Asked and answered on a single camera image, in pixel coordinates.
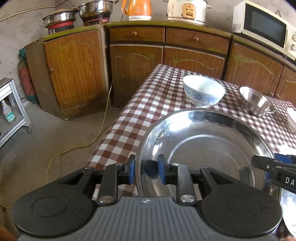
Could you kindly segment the blue patterned porcelain bowl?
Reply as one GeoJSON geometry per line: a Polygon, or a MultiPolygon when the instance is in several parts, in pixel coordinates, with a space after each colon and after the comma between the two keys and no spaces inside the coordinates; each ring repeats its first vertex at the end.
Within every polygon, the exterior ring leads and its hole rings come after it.
{"type": "Polygon", "coordinates": [[[217,104],[226,94],[226,89],[215,79],[202,75],[183,77],[183,89],[187,98],[197,108],[217,104]]]}

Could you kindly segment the white metal shelf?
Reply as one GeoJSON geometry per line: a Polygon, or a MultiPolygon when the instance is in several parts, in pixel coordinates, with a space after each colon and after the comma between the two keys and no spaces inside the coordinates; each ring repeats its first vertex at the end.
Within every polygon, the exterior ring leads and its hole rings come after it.
{"type": "Polygon", "coordinates": [[[27,127],[32,132],[31,121],[19,97],[14,80],[3,78],[1,80],[1,143],[13,136],[21,127],[27,127]]]}

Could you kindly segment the white rice cooker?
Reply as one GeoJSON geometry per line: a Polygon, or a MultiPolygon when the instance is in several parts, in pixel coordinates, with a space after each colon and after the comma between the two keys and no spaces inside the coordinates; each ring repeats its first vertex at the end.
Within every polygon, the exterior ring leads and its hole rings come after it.
{"type": "Polygon", "coordinates": [[[188,22],[204,26],[206,11],[212,7],[205,0],[168,0],[166,17],[168,21],[188,22]]]}

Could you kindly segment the small steel bowl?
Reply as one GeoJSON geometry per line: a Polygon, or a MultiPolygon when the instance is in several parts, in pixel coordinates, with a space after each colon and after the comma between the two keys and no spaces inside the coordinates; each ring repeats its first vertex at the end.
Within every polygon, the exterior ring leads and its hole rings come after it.
{"type": "Polygon", "coordinates": [[[247,86],[239,87],[241,104],[250,114],[263,117],[275,113],[274,104],[264,95],[247,86]]]}

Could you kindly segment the wooden corner cabinet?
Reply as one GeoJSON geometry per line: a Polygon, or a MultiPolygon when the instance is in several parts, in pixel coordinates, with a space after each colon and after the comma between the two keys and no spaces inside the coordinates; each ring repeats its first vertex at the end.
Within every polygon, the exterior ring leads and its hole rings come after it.
{"type": "Polygon", "coordinates": [[[73,28],[25,46],[43,111],[63,120],[103,111],[108,101],[106,25],[73,28]]]}

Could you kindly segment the orange electric kettle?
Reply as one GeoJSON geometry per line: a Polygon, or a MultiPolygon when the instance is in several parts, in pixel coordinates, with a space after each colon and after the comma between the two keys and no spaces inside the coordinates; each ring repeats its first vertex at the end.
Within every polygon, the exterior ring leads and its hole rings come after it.
{"type": "Polygon", "coordinates": [[[121,11],[129,21],[151,21],[152,5],[151,0],[123,0],[121,11]]]}

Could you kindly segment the wooden drawer cabinet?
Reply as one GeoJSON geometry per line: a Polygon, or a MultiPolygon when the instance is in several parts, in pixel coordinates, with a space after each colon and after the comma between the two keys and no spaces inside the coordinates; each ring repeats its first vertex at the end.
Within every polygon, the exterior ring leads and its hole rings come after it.
{"type": "Polygon", "coordinates": [[[107,25],[113,105],[124,108],[159,64],[220,79],[231,34],[173,22],[116,22],[107,25]]]}

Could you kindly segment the steel pot on cooker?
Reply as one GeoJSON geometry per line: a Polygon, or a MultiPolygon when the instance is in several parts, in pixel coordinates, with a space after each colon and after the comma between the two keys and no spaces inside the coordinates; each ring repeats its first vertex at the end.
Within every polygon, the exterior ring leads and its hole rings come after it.
{"type": "Polygon", "coordinates": [[[83,25],[107,24],[113,11],[113,6],[119,1],[91,1],[78,7],[83,25]]]}

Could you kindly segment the plastic bottle on shelf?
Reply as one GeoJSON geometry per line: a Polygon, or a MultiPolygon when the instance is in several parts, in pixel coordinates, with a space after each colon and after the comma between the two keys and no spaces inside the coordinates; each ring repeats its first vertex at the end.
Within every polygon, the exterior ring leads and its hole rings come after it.
{"type": "Polygon", "coordinates": [[[6,118],[7,123],[12,125],[16,120],[14,112],[12,111],[11,107],[5,102],[4,99],[1,101],[1,104],[3,107],[3,114],[6,118]]]}

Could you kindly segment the cream microwave oven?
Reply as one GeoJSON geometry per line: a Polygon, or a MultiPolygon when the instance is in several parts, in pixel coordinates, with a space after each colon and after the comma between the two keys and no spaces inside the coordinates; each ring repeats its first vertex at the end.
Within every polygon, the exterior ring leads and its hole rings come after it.
{"type": "Polygon", "coordinates": [[[254,38],[295,61],[295,27],[251,1],[234,6],[232,32],[254,38]]]}

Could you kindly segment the brown checkered tablecloth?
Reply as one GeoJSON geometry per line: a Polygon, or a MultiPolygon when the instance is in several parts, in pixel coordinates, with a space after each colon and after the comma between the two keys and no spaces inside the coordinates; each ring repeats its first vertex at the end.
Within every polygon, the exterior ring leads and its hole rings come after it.
{"type": "Polygon", "coordinates": [[[134,159],[139,195],[97,209],[84,240],[276,240],[282,209],[264,173],[274,153],[243,121],[176,111],[150,127],[134,159]]]}

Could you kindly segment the wooden two-door cabinet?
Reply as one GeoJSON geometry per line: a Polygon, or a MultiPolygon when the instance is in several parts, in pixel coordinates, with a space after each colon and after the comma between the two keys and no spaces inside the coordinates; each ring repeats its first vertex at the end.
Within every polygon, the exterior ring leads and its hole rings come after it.
{"type": "Polygon", "coordinates": [[[295,105],[295,62],[244,37],[232,36],[222,79],[295,105]]]}

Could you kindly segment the large steel plate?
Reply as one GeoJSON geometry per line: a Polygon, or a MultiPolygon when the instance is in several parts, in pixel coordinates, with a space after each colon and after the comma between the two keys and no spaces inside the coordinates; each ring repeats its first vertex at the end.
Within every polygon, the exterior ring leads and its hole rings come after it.
{"type": "Polygon", "coordinates": [[[280,200],[282,190],[264,171],[254,168],[254,155],[274,157],[263,137],[245,122],[206,109],[186,109],[162,117],[145,133],[137,148],[135,181],[140,196],[174,196],[173,185],[163,185],[157,159],[197,170],[213,167],[280,200]]]}

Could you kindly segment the steel pot with lid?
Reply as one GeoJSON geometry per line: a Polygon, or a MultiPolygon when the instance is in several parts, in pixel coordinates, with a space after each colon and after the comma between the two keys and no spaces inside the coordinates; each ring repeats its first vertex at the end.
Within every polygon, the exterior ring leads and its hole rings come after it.
{"type": "Polygon", "coordinates": [[[59,9],[44,17],[43,23],[48,34],[54,34],[74,28],[78,9],[59,9]]]}

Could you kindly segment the white green-patterned bowl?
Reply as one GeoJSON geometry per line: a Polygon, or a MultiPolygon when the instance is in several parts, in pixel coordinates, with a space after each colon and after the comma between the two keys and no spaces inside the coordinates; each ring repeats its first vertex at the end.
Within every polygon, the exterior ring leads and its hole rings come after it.
{"type": "Polygon", "coordinates": [[[287,108],[287,123],[290,129],[296,133],[296,111],[293,108],[287,108]]]}

